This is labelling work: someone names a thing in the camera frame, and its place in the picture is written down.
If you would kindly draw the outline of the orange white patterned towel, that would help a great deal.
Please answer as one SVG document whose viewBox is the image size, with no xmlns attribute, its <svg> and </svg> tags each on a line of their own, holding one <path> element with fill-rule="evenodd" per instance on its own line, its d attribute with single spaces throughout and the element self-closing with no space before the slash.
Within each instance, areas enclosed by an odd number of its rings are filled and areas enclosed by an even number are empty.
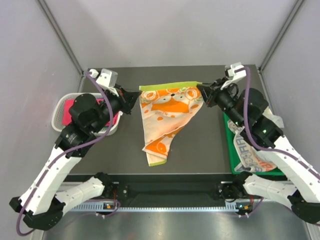
<svg viewBox="0 0 320 240">
<path fill-rule="evenodd" d="M 143 151 L 150 167 L 165 164 L 174 137 L 204 104 L 197 81 L 141 85 Z"/>
</svg>

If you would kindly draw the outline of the pink microfiber towel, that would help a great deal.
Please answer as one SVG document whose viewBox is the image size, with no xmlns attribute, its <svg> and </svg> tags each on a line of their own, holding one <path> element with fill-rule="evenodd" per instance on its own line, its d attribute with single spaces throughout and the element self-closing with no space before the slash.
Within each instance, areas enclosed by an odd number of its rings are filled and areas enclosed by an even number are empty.
<svg viewBox="0 0 320 240">
<path fill-rule="evenodd" d="M 100 98 L 97 98 L 97 103 L 100 103 L 103 99 L 100 97 Z M 75 98 L 71 98 L 71 99 L 67 99 L 64 103 L 64 108 L 63 108 L 63 116 L 62 116 L 62 125 L 63 126 L 67 126 L 68 124 L 71 123 L 72 121 L 72 117 L 71 117 L 71 114 L 69 113 L 69 109 L 72 107 L 72 105 L 74 104 L 74 101 L 75 101 Z M 116 122 L 119 118 L 119 113 L 118 112 L 114 118 L 113 118 L 113 122 L 112 122 L 112 125 L 115 126 L 116 125 Z"/>
</svg>

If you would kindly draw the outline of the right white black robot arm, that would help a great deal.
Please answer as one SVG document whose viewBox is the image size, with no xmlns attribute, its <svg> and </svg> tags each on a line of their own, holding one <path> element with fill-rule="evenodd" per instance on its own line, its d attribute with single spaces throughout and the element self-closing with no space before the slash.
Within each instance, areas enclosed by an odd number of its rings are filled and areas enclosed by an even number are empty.
<svg viewBox="0 0 320 240">
<path fill-rule="evenodd" d="M 261 160 L 280 169 L 288 184 L 268 180 L 251 172 L 241 172 L 231 188 L 239 198 L 259 196 L 282 204 L 301 220 L 320 224 L 320 174 L 294 149 L 274 120 L 264 115 L 269 103 L 263 94 L 250 86 L 233 94 L 238 86 L 225 86 L 225 79 L 212 84 L 198 84 L 205 104 L 218 106 L 240 128 L 243 140 Z"/>
</svg>

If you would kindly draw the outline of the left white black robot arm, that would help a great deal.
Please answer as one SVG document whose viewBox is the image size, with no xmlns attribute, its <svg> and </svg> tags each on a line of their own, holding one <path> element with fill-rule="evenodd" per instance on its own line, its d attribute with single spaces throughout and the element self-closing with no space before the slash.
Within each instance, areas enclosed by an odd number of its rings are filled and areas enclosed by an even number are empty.
<svg viewBox="0 0 320 240">
<path fill-rule="evenodd" d="M 115 93 L 110 90 L 101 93 L 101 101 L 91 93 L 81 93 L 74 99 L 69 108 L 71 122 L 55 141 L 43 169 L 23 195 L 9 202 L 19 214 L 18 222 L 24 222 L 32 230 L 47 231 L 74 207 L 113 194 L 112 180 L 103 172 L 69 190 L 58 191 L 73 167 L 102 139 L 96 134 L 105 126 L 110 127 L 117 113 L 130 114 L 141 95 L 140 91 L 126 91 L 119 85 Z"/>
</svg>

